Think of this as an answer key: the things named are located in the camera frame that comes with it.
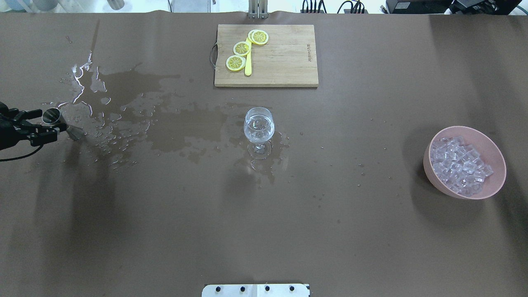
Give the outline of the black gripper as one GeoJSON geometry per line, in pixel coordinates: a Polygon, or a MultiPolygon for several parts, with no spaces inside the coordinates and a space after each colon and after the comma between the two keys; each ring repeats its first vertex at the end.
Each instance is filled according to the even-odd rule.
{"type": "MultiPolygon", "coordinates": [[[[19,111],[19,109],[9,109],[6,104],[0,103],[0,150],[14,147],[20,141],[27,140],[27,135],[21,134],[17,130],[17,120],[34,120],[43,115],[41,109],[32,111],[19,111]]],[[[60,132],[66,131],[68,124],[57,124],[52,126],[34,125],[29,128],[29,141],[31,146],[43,146],[58,140],[60,132]]]]}

